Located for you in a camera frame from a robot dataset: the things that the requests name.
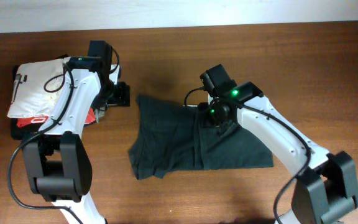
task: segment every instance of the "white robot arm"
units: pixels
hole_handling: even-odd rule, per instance
[[[259,138],[293,175],[278,194],[274,212],[276,223],[334,223],[358,207],[356,167],[344,151],[332,155],[287,121],[253,83],[237,86],[222,65],[201,76],[209,93],[212,123],[234,120]],[[277,203],[296,179],[292,209],[280,218]]]
[[[98,213],[90,194],[92,166],[81,142],[90,108],[105,111],[109,105],[129,106],[129,86],[118,83],[121,69],[111,66],[116,51],[105,41],[90,42],[88,56],[71,57],[63,64],[63,90],[51,116],[35,134],[24,136],[9,163],[8,187],[13,199],[31,209],[60,209],[71,224],[107,221]],[[22,203],[11,183],[12,162],[23,149],[31,191],[54,207]],[[47,156],[59,152],[61,161]]]

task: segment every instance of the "black cable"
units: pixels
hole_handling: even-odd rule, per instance
[[[65,68],[63,67],[63,74],[56,75],[56,76],[54,76],[54,77],[48,79],[48,81],[46,81],[45,84],[44,84],[44,90],[45,90],[47,93],[55,93],[55,92],[59,91],[60,89],[62,89],[63,86],[65,85],[65,81],[66,81],[65,73],[66,73],[66,71],[65,71]],[[49,83],[50,81],[54,80],[55,78],[59,78],[59,77],[61,77],[61,76],[63,77],[62,84],[60,84],[60,86],[59,86],[56,90],[48,90],[48,89],[47,89],[48,83]]]
[[[39,138],[41,135],[43,135],[44,133],[46,133],[47,131],[51,130],[53,127],[55,127],[60,122],[60,120],[62,120],[63,116],[66,113],[68,105],[70,104],[70,101],[71,101],[71,98],[72,98],[73,92],[74,92],[74,78],[73,78],[73,74],[71,73],[71,70],[68,68],[67,64],[64,63],[63,66],[67,69],[68,74],[70,75],[70,81],[71,81],[70,92],[68,94],[66,104],[63,107],[63,111],[60,113],[59,117],[56,120],[53,121],[52,125],[50,125],[49,127],[45,128],[44,130],[41,130],[41,131],[37,132],[31,138],[29,138],[28,140],[22,142],[17,147],[17,149],[13,152],[13,155],[11,157],[11,160],[9,161],[9,165],[8,165],[8,169],[7,169],[7,187],[9,189],[9,192],[11,193],[11,196],[12,196],[13,200],[17,204],[19,204],[21,207],[29,208],[29,209],[35,209],[35,210],[63,209],[63,210],[66,210],[68,213],[70,213],[75,218],[75,220],[77,220],[78,223],[83,224],[83,222],[81,222],[81,220],[75,215],[75,213],[70,209],[70,207],[66,207],[66,206],[33,206],[33,205],[27,205],[27,204],[21,202],[19,200],[19,198],[17,198],[17,195],[15,194],[15,192],[13,191],[13,188],[12,188],[12,179],[11,179],[12,166],[13,166],[13,162],[14,162],[17,154],[19,153],[19,151],[23,147],[25,147],[28,143],[30,143],[31,141]]]
[[[311,148],[307,145],[306,141],[291,127],[289,127],[289,125],[287,125],[286,123],[284,123],[282,120],[276,118],[274,115],[270,114],[270,113],[266,113],[264,111],[255,109],[253,107],[250,106],[246,106],[243,105],[241,103],[239,103],[238,101],[234,101],[232,99],[225,99],[225,98],[215,98],[211,101],[210,105],[212,105],[213,103],[215,103],[216,101],[219,100],[223,100],[226,101],[227,103],[232,103],[236,106],[238,106],[239,108],[245,108],[251,111],[255,111],[257,113],[260,113],[264,116],[267,117],[267,119],[272,119],[274,121],[276,121],[277,123],[281,124],[284,128],[286,128],[287,130],[289,130],[289,132],[291,132],[301,143],[302,145],[304,145],[305,149],[306,149],[306,162],[305,164],[303,164],[302,168],[284,185],[283,188],[281,188],[281,190],[278,192],[275,200],[274,200],[274,205],[273,205],[273,213],[274,213],[274,217],[277,220],[277,222],[279,224],[283,224],[280,220],[280,217],[278,216],[278,212],[277,212],[277,205],[278,205],[278,201],[280,200],[281,196],[284,194],[284,192],[291,186],[292,182],[299,177],[309,166],[310,160],[311,160]]]
[[[205,87],[199,87],[199,88],[195,88],[194,90],[190,90],[186,96],[185,96],[185,102],[184,102],[184,105],[185,105],[185,108],[188,109],[187,107],[187,98],[190,96],[191,93],[193,93],[194,91],[197,91],[197,90],[205,90]]]
[[[114,54],[116,55],[116,57],[117,57],[117,65],[112,70],[110,70],[110,74],[115,72],[117,70],[118,66],[119,66],[119,55],[118,55],[116,49],[114,49],[114,48],[111,48],[111,49],[114,52]]]

